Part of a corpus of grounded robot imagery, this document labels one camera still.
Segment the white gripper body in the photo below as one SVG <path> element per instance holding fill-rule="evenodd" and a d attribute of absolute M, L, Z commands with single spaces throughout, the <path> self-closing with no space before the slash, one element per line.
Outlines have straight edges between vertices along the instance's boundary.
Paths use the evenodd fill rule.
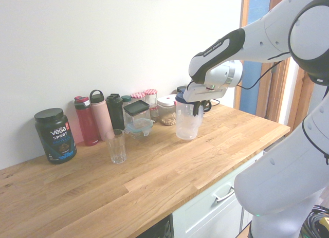
<path fill-rule="evenodd" d="M 222 98 L 227 89 L 227 87 L 208 89 L 203 84 L 190 83 L 183 93 L 183 98 L 189 103 Z"/>

